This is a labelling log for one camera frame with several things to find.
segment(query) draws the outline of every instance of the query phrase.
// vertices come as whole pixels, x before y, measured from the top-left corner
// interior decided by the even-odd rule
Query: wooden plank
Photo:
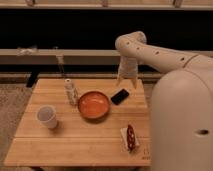
[[[0,50],[0,57],[1,56],[8,56],[10,58],[13,58],[14,56],[17,56],[19,54],[20,50],[18,49],[1,49]],[[199,50],[193,50],[193,51],[187,51],[186,52],[193,52],[193,53],[199,53],[207,56],[213,57],[213,51],[199,51]],[[119,53],[116,50],[65,50],[65,49],[38,49],[36,53],[32,54],[33,56],[42,56],[42,57],[56,57],[56,55],[66,56],[66,57],[93,57],[93,56],[99,56],[99,57],[120,57]]]
[[[122,138],[15,138],[6,166],[148,166],[149,140],[129,153]]]
[[[35,119],[34,115],[25,117],[15,137],[118,138],[120,129],[127,127],[128,124],[134,127],[138,137],[149,137],[149,119],[146,116],[129,113],[129,116],[123,117],[122,114],[121,116],[109,114],[102,123],[97,124],[85,121],[80,115],[73,117],[69,115],[57,115],[59,125],[54,130],[47,129]]]

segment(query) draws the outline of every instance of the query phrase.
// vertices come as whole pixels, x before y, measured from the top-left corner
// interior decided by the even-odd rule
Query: table leg
[[[34,171],[44,171],[42,168],[40,167],[30,167],[32,170]]]

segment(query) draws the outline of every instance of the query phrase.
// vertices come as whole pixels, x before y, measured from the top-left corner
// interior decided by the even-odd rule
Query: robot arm
[[[135,32],[115,45],[121,54],[118,81],[135,83],[138,61],[167,73],[151,97],[151,170],[212,171],[213,59],[145,43],[145,35]]]
[[[213,66],[213,60],[201,54],[172,50],[146,44],[143,32],[133,32],[116,39],[116,49],[121,54],[118,79],[137,77],[139,61],[161,73],[184,67]]]

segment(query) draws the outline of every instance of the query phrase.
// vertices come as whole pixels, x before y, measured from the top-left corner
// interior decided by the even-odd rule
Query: bottle
[[[78,103],[78,92],[76,87],[71,79],[65,79],[65,89],[67,92],[68,99],[70,104],[75,106]]]

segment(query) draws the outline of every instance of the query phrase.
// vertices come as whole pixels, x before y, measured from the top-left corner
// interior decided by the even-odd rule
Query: table surface
[[[84,120],[69,104],[64,79],[38,80],[4,161],[6,166],[149,166],[149,110],[141,80],[134,89],[130,80],[116,86],[115,79],[74,79],[79,97],[101,91],[108,98],[125,88],[130,96],[120,105],[111,103],[100,123]],[[49,130],[36,120],[42,105],[54,105],[59,125]],[[131,124],[140,146],[129,152],[120,129]]]

